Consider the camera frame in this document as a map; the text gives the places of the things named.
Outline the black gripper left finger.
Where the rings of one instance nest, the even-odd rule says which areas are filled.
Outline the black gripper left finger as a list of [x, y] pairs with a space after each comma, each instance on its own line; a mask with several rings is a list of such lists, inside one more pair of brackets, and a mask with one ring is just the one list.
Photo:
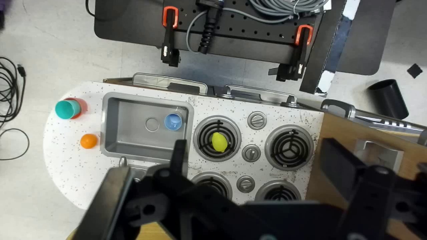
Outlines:
[[187, 141], [176, 140], [172, 157], [169, 161], [169, 181], [173, 184], [183, 184], [185, 181], [185, 177], [183, 176], [185, 151], [187, 151]]

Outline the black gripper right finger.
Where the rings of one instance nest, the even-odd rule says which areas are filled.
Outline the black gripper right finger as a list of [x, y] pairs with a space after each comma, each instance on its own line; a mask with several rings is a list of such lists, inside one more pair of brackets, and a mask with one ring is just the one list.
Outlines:
[[335, 139], [323, 139], [320, 169], [343, 197], [350, 197], [366, 164]]

